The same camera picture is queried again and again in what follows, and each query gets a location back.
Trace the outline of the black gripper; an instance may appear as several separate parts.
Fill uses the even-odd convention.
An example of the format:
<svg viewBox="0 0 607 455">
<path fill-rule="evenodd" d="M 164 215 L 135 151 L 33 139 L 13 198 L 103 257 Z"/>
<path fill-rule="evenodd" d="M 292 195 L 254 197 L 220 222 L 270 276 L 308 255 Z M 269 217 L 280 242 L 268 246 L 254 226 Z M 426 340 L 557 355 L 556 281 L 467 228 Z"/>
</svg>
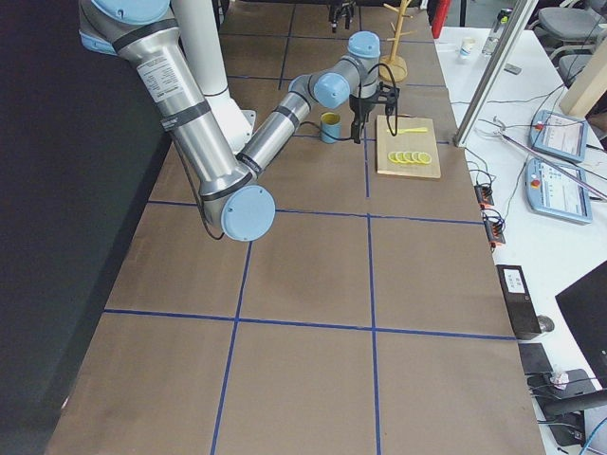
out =
<svg viewBox="0 0 607 455">
<path fill-rule="evenodd" d="M 341 18 L 345 18 L 345 27 L 350 27 L 354 17 L 354 2 L 351 0 L 330 0 L 329 21 L 333 32 L 336 32 Z"/>
<path fill-rule="evenodd" d="M 359 144 L 364 134 L 365 123 L 368 121 L 370 113 L 375 109 L 379 99 L 379 94 L 374 94 L 367 98 L 360 98 L 354 95 L 349 97 L 349 107 L 354 114 L 351 124 L 351 138 Z"/>
</svg>

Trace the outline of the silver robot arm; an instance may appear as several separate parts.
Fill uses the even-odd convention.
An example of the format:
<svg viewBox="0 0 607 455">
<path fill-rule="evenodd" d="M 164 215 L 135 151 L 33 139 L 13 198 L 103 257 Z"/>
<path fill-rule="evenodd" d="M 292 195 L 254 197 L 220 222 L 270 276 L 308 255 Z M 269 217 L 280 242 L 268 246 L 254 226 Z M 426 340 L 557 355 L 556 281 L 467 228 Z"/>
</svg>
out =
<svg viewBox="0 0 607 455">
<path fill-rule="evenodd" d="M 208 1 L 82 1 L 80 35 L 92 51 L 128 61 L 151 95 L 184 166 L 196 173 L 201 218 L 236 241 L 262 237 L 275 216 L 257 180 L 315 105 L 373 102 L 380 41 L 353 34 L 330 68 L 297 77 L 259 127 L 230 96 Z"/>
</svg>

